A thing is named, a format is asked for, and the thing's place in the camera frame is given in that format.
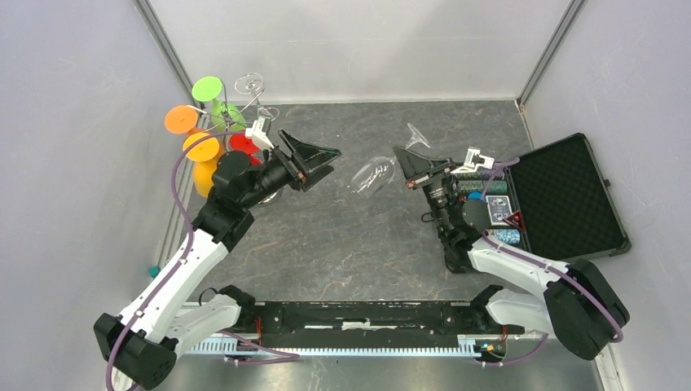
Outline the red wine glass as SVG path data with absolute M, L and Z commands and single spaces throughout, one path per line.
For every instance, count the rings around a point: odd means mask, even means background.
M 231 150 L 240 151 L 247 155 L 252 165 L 262 165 L 264 163 L 262 149 L 257 147 L 251 138 L 246 138 L 244 134 L 231 135 L 228 145 Z

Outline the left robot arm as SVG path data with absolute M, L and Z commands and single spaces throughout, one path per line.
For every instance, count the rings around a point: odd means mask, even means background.
M 242 240 L 254 222 L 253 206 L 289 186 L 308 191 L 333 170 L 340 150 L 302 142 L 284 130 L 282 150 L 264 143 L 271 158 L 254 165 L 241 151 L 223 154 L 212 174 L 212 187 L 195 218 L 181 214 L 187 238 L 157 277 L 119 314 L 103 313 L 94 325 L 107 362 L 105 384 L 113 390 L 113 372 L 127 376 L 131 388 L 151 390 L 161 384 L 178 357 L 214 333 L 232 327 L 248 331 L 256 310 L 226 293 L 180 315 L 201 280 Z

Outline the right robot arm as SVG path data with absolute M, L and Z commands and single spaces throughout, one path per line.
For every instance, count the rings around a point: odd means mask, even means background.
M 434 159 L 395 145 L 406 185 L 423 191 L 452 273 L 475 270 L 517 287 L 491 285 L 471 301 L 472 325 L 480 332 L 519 326 L 555 336 L 572 354 L 593 360 L 624 339 L 631 316 L 605 276 L 590 261 L 573 263 L 536 256 L 491 235 L 488 203 L 461 199 L 451 159 Z

